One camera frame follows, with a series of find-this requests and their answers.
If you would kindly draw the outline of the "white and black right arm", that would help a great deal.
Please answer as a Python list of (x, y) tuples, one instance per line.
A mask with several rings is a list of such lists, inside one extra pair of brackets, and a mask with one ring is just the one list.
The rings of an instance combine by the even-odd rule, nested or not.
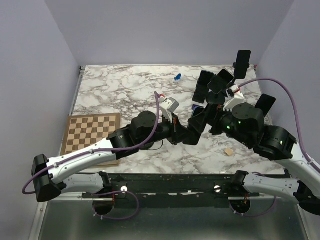
[(232, 111), (224, 111), (222, 106), (215, 104), (195, 109), (188, 120), (188, 128), (199, 137), (207, 125), (211, 126), (209, 132), (212, 135), (225, 133), (296, 176), (295, 179), (269, 178), (238, 170), (230, 183), (234, 195), (267, 194), (298, 204), (311, 214), (320, 214), (320, 166), (307, 160), (296, 138), (286, 129), (265, 124), (261, 109), (246, 102), (238, 104)]

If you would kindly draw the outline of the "black round-base phone stand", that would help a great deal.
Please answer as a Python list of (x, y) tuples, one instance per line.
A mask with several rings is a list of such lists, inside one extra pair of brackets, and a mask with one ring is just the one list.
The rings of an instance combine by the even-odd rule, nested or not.
[(164, 145), (164, 141), (160, 140), (157, 142), (150, 142), (150, 143), (144, 144), (139, 149), (141, 151), (157, 151), (157, 150), (160, 150), (163, 147), (163, 145)]

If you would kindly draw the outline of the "teal smartphone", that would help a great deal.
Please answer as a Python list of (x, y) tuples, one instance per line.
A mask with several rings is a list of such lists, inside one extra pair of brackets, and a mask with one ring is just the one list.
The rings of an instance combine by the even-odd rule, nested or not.
[(195, 109), (192, 110), (192, 115), (191, 115), (191, 117), (193, 118), (193, 117), (199, 115), (200, 113), (203, 112), (204, 109), (205, 109), (205, 108), (202, 107), (202, 106), (195, 105)]

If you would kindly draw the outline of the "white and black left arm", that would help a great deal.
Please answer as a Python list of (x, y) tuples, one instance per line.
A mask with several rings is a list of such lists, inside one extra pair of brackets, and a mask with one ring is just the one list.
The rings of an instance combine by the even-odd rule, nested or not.
[(205, 127), (205, 117), (201, 113), (191, 117), (184, 127), (175, 114), (170, 120), (163, 118), (159, 122), (154, 113), (143, 111), (126, 127), (81, 150), (50, 158), (40, 154), (34, 158), (31, 172), (36, 200), (47, 202), (63, 192), (74, 191), (76, 184), (72, 181), (79, 172), (136, 154), (143, 145), (168, 140), (172, 145), (195, 146)]

